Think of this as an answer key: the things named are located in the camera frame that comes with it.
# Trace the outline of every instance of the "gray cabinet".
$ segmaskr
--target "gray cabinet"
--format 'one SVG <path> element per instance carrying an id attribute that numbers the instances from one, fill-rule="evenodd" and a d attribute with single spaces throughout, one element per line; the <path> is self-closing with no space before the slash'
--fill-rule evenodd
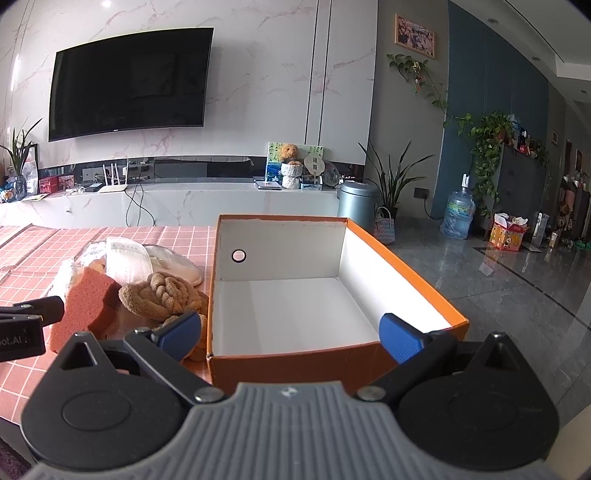
<path id="1" fill-rule="evenodd" d="M 498 168 L 498 197 L 492 208 L 493 213 L 505 212 L 509 215 L 529 219 L 530 226 L 540 211 L 546 167 L 534 158 L 505 146 Z"/>

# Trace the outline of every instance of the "power cord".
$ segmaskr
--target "power cord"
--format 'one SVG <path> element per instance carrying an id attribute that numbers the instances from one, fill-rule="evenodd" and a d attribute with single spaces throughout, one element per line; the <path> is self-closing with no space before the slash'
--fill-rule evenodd
<path id="1" fill-rule="evenodd" d="M 443 220 L 443 217 L 432 217 L 431 215 L 429 215 L 429 212 L 427 211 L 427 199 L 424 199 L 425 202 L 423 203 L 423 207 L 425 208 L 425 213 L 427 214 L 427 216 L 431 219 L 431 220 Z"/>
<path id="2" fill-rule="evenodd" d="M 138 191 L 138 186 L 142 190 L 142 196 L 139 199 L 139 203 L 135 201 L 135 193 Z M 133 195 L 130 195 L 129 193 L 127 193 L 127 190 L 124 190 L 124 192 L 130 199 L 129 205 L 127 206 L 127 211 L 125 212 L 125 224 L 127 226 L 131 226 L 129 224 L 129 221 L 127 220 L 127 217 L 129 215 L 129 209 L 131 208 L 131 204 L 135 203 L 139 207 L 138 222 L 137 222 L 136 226 L 139 226 L 139 221 L 142 218 L 142 210 L 144 210 L 148 215 L 150 215 L 152 217 L 152 226 L 156 226 L 156 220 L 154 219 L 154 215 L 152 215 L 148 209 L 146 209 L 145 207 L 142 207 L 142 203 L 144 201 L 145 190 L 142 185 L 141 177 L 138 177 L 138 183 L 135 184 Z"/>

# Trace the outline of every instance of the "table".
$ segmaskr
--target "table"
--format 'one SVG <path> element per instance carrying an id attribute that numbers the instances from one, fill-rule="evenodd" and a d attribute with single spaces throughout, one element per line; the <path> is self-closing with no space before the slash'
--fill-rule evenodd
<path id="1" fill-rule="evenodd" d="M 142 244 L 168 247 L 187 257 L 204 270 L 200 285 L 209 293 L 213 266 L 215 228 L 160 226 L 130 228 L 51 229 L 28 225 L 0 227 L 0 305 L 45 296 L 61 263 L 78 257 L 92 241 L 108 236 L 123 236 Z M 46 340 L 49 329 L 44 330 Z M 19 423 L 21 412 L 39 380 L 56 354 L 0 364 L 0 417 Z M 205 373 L 206 366 L 195 364 L 192 370 Z"/>

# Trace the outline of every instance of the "wall-mounted tv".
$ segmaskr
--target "wall-mounted tv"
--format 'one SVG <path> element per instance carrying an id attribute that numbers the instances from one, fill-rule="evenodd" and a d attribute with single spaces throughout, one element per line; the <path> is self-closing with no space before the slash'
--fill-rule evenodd
<path id="1" fill-rule="evenodd" d="M 162 127 L 202 127 L 212 28 L 107 38 L 56 54 L 49 141 Z"/>

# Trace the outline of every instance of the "gift box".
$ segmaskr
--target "gift box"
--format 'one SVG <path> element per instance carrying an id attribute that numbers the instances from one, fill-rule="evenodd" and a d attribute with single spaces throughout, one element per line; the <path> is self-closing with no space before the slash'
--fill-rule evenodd
<path id="1" fill-rule="evenodd" d="M 393 313 L 422 332 L 468 321 L 410 267 L 344 218 L 222 215 L 210 289 L 215 386 L 340 380 L 353 393 L 396 364 L 379 341 Z"/>
<path id="2" fill-rule="evenodd" d="M 517 252 L 527 230 L 527 218 L 496 213 L 489 242 L 498 250 Z"/>
<path id="3" fill-rule="evenodd" d="M 60 190 L 74 188 L 74 175 L 62 175 L 57 178 L 58 186 Z"/>
<path id="4" fill-rule="evenodd" d="M 39 193 L 55 193 L 59 190 L 57 176 L 39 180 Z"/>

